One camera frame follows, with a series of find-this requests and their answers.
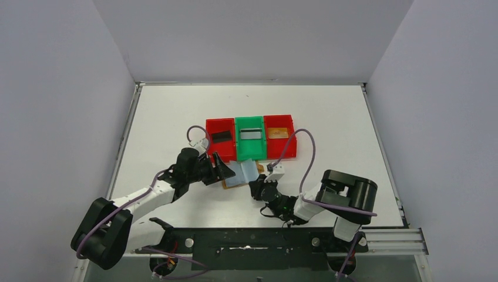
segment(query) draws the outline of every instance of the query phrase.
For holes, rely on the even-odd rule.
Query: glass panel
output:
[[[357,256],[356,270],[351,274],[357,282],[403,281],[421,282],[420,275],[413,256]],[[183,276],[193,273],[189,263],[180,261],[172,275]],[[102,270],[90,263],[85,282],[150,282],[148,257],[124,257],[110,270]],[[292,268],[288,270],[216,270],[189,281],[335,281],[331,271],[309,271]]]

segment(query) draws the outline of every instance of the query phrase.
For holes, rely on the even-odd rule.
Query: metal bracket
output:
[[[366,229],[368,252],[357,256],[425,256],[427,245],[421,229]],[[344,253],[327,253],[327,256],[344,256]]]

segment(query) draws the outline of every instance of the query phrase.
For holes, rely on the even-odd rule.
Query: red plastic tray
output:
[[[288,138],[270,139],[268,128],[271,127],[285,127],[287,128],[288,135],[294,133],[294,124],[291,115],[278,115],[278,116],[263,116],[265,123],[266,144],[267,144],[267,159],[278,159],[284,150]],[[296,157],[297,139],[294,136],[287,148],[284,158]]]
[[[206,131],[211,139],[213,134],[230,131],[231,140],[220,143],[211,143],[208,154],[212,155],[217,152],[224,163],[231,160],[237,160],[237,149],[235,148],[235,119],[206,119]]]

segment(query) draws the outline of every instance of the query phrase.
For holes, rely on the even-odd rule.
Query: white table surface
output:
[[[375,181],[378,185],[371,227],[402,226],[392,185],[360,86],[144,86],[117,174],[112,198],[150,184],[159,170],[176,162],[188,146],[186,130],[206,119],[292,114],[294,128],[315,138],[317,155],[304,190],[333,169]],[[201,130],[191,132],[202,137]],[[297,195],[311,158],[311,142],[298,133],[297,158],[283,162],[282,194]],[[159,207],[159,217],[174,227],[280,227],[282,221],[260,215],[263,202],[249,186],[224,190],[221,183],[190,185],[173,204]],[[336,216],[323,211],[302,227],[333,226]]]

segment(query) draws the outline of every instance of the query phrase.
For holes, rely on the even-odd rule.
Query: cable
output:
[[[156,270],[165,265],[166,263],[161,263],[161,264],[158,264],[154,267],[154,269],[152,270],[152,275],[156,275],[159,277],[159,279],[166,279],[166,280],[181,280],[181,279],[187,279],[187,278],[192,278],[192,277],[197,277],[199,275],[202,275],[206,272],[209,271],[208,267],[203,264],[203,263],[200,263],[198,261],[195,261],[195,260],[192,260],[188,257],[182,257],[182,256],[179,256],[177,254],[171,254],[171,253],[166,253],[165,251],[160,251],[160,250],[156,250],[156,249],[152,249],[152,248],[149,248],[149,247],[145,247],[145,248],[142,248],[142,250],[147,250],[147,251],[152,251],[152,252],[155,252],[155,253],[158,253],[158,254],[164,254],[166,256],[170,256],[170,257],[175,257],[179,260],[183,260],[183,261],[188,261],[189,263],[193,263],[193,264],[196,264],[198,266],[202,266],[204,267],[205,269],[203,271],[200,271],[200,272],[197,272],[197,273],[193,273],[193,274],[189,274],[189,275],[185,275],[185,276],[175,276],[175,277],[168,277],[168,276],[159,276],[157,275],[156,273]]]
[[[304,176],[301,179],[301,183],[299,184],[299,194],[302,195],[302,185],[304,184],[304,180],[308,176],[308,173],[311,170],[311,167],[313,166],[313,163],[315,162],[315,155],[317,153],[317,148],[315,146],[315,139],[313,138],[313,135],[311,134],[311,132],[309,132],[307,129],[304,129],[304,128],[300,128],[300,129],[297,129],[296,131],[294,131],[293,134],[291,134],[291,136],[287,140],[287,143],[285,144],[284,150],[282,151],[282,154],[280,155],[280,158],[278,158],[278,160],[276,162],[271,163],[270,166],[271,167],[275,167],[284,158],[284,155],[285,155],[285,153],[287,151],[287,148],[289,147],[289,144],[291,143],[292,138],[298,132],[305,132],[306,134],[308,134],[309,138],[311,139],[311,144],[313,145],[313,154],[311,155],[311,161],[309,163],[308,168],[306,169],[306,172],[304,173]],[[316,204],[317,206],[321,206],[321,207],[324,207],[324,208],[327,208],[327,209],[342,210],[342,211],[350,212],[350,213],[364,214],[366,216],[377,216],[376,213],[373,213],[373,212],[370,212],[370,211],[365,211],[365,210],[358,210],[358,209],[355,209],[353,207],[342,207],[342,206],[336,206],[334,204],[323,204],[323,203],[320,203],[320,202],[316,202],[316,201],[305,199],[303,197],[302,197],[302,201],[310,203],[310,204]]]
[[[174,254],[174,252],[176,251],[176,248],[178,248],[178,242],[177,241],[174,242],[174,247],[173,247],[173,250],[171,251],[172,254]],[[171,262],[172,262],[171,257],[168,257],[167,264],[169,265]]]
[[[359,233],[355,234],[355,237],[353,237],[353,240],[351,241],[351,248],[349,248],[348,255],[344,259],[344,262],[342,263],[341,269],[339,270],[339,272],[337,272],[336,282],[339,282],[339,279],[341,278],[341,275],[345,275],[342,272],[344,271],[344,268],[346,267],[346,264],[348,263],[348,260],[351,257],[351,254],[353,253],[353,250],[355,249],[356,242],[359,239],[358,237],[359,237]]]
[[[81,255],[81,251],[83,250],[83,246],[85,245],[85,243],[88,241],[88,239],[104,224],[106,224],[111,218],[113,218],[118,212],[120,212],[121,210],[125,209],[125,207],[133,204],[134,202],[140,200],[141,198],[147,196],[150,192],[152,192],[152,189],[154,188],[154,186],[156,185],[156,182],[157,182],[157,178],[163,174],[164,172],[166,172],[167,169],[164,169],[164,170],[161,170],[160,172],[156,173],[156,175],[154,176],[154,179],[152,180],[152,183],[150,184],[149,188],[147,189],[147,191],[145,191],[144,193],[138,195],[137,197],[129,200],[128,202],[122,204],[120,207],[118,207],[116,210],[114,210],[113,212],[111,212],[108,216],[106,216],[103,220],[101,220],[97,225],[95,225],[94,228],[92,228],[90,230],[90,232],[88,232],[88,234],[83,238],[83,240],[81,241],[81,243],[79,243],[78,245],[78,249],[76,251],[76,257],[81,259],[81,260],[84,260],[86,259],[86,257],[84,257],[83,255]]]
[[[207,148],[206,148],[206,152],[209,151],[209,148],[211,148],[211,137],[209,136],[209,133],[207,133],[207,130],[205,128],[203,128],[202,126],[200,125],[193,125],[193,126],[190,126],[189,129],[187,129],[187,140],[189,142],[191,142],[192,140],[190,139],[190,131],[194,128],[199,128],[201,129],[205,134],[206,134],[206,138],[208,140],[208,144],[207,144]]]

